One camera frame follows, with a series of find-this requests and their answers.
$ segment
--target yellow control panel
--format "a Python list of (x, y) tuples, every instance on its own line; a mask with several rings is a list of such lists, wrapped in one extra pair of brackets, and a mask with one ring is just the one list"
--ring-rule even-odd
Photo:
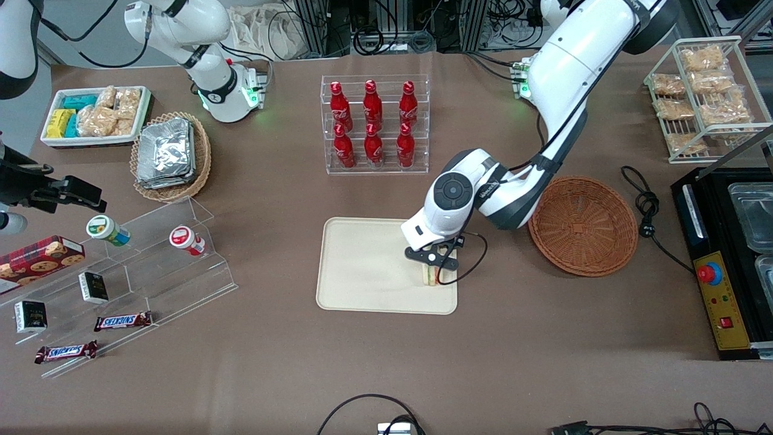
[(717, 348), (721, 351), (748, 349), (749, 336), (727, 278), (722, 254), (713, 252), (693, 264)]

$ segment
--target power cord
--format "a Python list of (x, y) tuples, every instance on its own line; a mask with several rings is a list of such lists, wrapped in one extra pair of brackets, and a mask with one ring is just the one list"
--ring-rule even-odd
[[(631, 177), (627, 174), (628, 171), (636, 174), (636, 176), (641, 181), (641, 184), (637, 184), (634, 180), (632, 180)], [(695, 273), (693, 268), (689, 267), (687, 264), (683, 263), (681, 260), (675, 257), (674, 254), (664, 248), (663, 245), (660, 244), (660, 241), (658, 241), (658, 238), (655, 237), (655, 225), (652, 223), (652, 219), (656, 214), (658, 214), (658, 211), (660, 211), (660, 200), (658, 199), (658, 196), (655, 195), (655, 192), (652, 192), (649, 189), (649, 184), (647, 183), (647, 180), (645, 180), (642, 173), (640, 173), (633, 166), (628, 165), (621, 167), (620, 173), (622, 174), (623, 178), (625, 178), (625, 181), (628, 181), (628, 183), (630, 183), (638, 191), (638, 195), (634, 201), (636, 210), (642, 214), (642, 223), (638, 226), (638, 234), (643, 238), (651, 238), (652, 241), (655, 242), (655, 246), (663, 251), (664, 254), (669, 256), (669, 258), (676, 262), (676, 264), (682, 266), (690, 273)]]
[(344, 406), (350, 404), (351, 402), (354, 402), (355, 400), (365, 399), (368, 397), (372, 397), (375, 399), (383, 399), (383, 400), (389, 400), (392, 403), (396, 403), (400, 408), (402, 408), (406, 413), (397, 416), (389, 423), (389, 426), (386, 427), (384, 430), (384, 435), (389, 435), (389, 432), (392, 428), (392, 425), (395, 423), (410, 423), (415, 429), (416, 429), (416, 435), (427, 435), (426, 432), (424, 432), (424, 429), (422, 429), (421, 425), (419, 425), (419, 421), (416, 419), (416, 416), (414, 413), (410, 411), (408, 406), (405, 405), (405, 403), (402, 403), (400, 400), (395, 399), (392, 396), (385, 396), (384, 394), (374, 394), (374, 393), (367, 393), (367, 394), (360, 394), (359, 396), (350, 397), (347, 400), (344, 400), (341, 402), (338, 406), (333, 408), (333, 411), (328, 414), (327, 418), (325, 418), (325, 421), (322, 422), (322, 425), (320, 425), (319, 429), (317, 430), (317, 435), (322, 434), (322, 430), (325, 429), (325, 425), (330, 421), (330, 419), (339, 411), (339, 409), (343, 408)]
[(711, 410), (703, 402), (693, 405), (693, 413), (698, 422), (698, 427), (682, 429), (665, 429), (653, 426), (592, 426), (587, 421), (579, 421), (559, 427), (554, 427), (551, 433), (554, 435), (601, 435), (605, 432), (635, 433), (637, 435), (773, 435), (770, 427), (762, 423), (757, 430), (737, 429), (724, 418), (714, 418)]

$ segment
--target red emergency stop button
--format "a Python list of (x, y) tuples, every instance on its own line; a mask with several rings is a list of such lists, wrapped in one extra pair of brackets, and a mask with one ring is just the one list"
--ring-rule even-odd
[(715, 262), (708, 262), (696, 270), (698, 280), (710, 286), (716, 286), (722, 282), (722, 269)]

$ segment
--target acrylic bottle rack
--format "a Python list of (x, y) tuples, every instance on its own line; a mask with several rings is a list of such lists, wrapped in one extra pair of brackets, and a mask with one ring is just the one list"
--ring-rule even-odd
[[(378, 169), (371, 168), (365, 154), (365, 113), (363, 99), (365, 82), (374, 80), (383, 103), (383, 127), (379, 137), (383, 142), (384, 164)], [(400, 135), (400, 99), (403, 83), (414, 82), (414, 95), (418, 101), (417, 120), (413, 127), (416, 149), (414, 164), (400, 167), (397, 161), (397, 136)], [(330, 84), (341, 83), (341, 88), (352, 112), (354, 128), (347, 133), (354, 145), (356, 165), (345, 168), (335, 154), (333, 146), (333, 114), (330, 110)], [(427, 173), (430, 168), (430, 78), (427, 74), (369, 75), (369, 76), (322, 76), (320, 89), (322, 107), (322, 140), (325, 143), (325, 167), (330, 175), (366, 175), (376, 173)]]

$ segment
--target robotic arm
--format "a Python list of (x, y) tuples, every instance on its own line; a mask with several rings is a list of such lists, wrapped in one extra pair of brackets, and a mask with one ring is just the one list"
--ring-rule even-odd
[(527, 81), (547, 125), (546, 146), (518, 173), (482, 149), (457, 154), (432, 183), (424, 207), (402, 225), (409, 259), (440, 266), (447, 255), (422, 249), (435, 252), (450, 240), (459, 245), (474, 209), (499, 229), (523, 226), (582, 132), (587, 96), (601, 75), (622, 50), (654, 46), (679, 14), (673, 0), (543, 0), (542, 10), (558, 26), (531, 58)]

